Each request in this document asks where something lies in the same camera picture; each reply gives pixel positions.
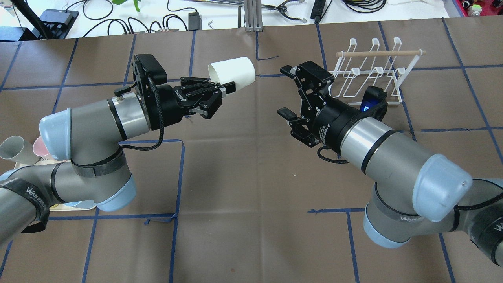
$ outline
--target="dish rack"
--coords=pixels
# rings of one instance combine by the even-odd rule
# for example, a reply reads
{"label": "dish rack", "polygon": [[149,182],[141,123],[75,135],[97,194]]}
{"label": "dish rack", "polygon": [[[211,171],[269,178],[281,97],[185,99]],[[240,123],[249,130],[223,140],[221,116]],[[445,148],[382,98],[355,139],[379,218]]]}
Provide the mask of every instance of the dish rack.
{"label": "dish rack", "polygon": [[[393,38],[393,48],[391,51],[380,51],[381,46],[379,39],[372,38],[372,47],[369,51],[359,52],[356,51],[357,42],[355,38],[349,40],[349,47],[347,51],[337,53],[337,64],[335,69],[330,72],[335,77],[335,81],[329,87],[330,96],[333,98],[354,98],[365,92],[365,86],[379,86],[386,85],[383,89],[388,92],[388,99],[395,98],[393,101],[388,101],[388,104],[398,105],[402,103],[399,88],[412,68],[426,51],[419,50],[400,50],[402,47],[402,40],[399,37]],[[412,57],[407,67],[396,67],[396,59],[398,57]],[[363,57],[363,62],[359,64],[360,60],[356,58]],[[377,65],[376,59],[378,57],[386,57],[384,65]],[[354,85],[355,79],[365,78],[364,82],[360,85],[358,90],[351,93],[350,87]],[[349,102],[350,105],[360,105],[361,102]]]}

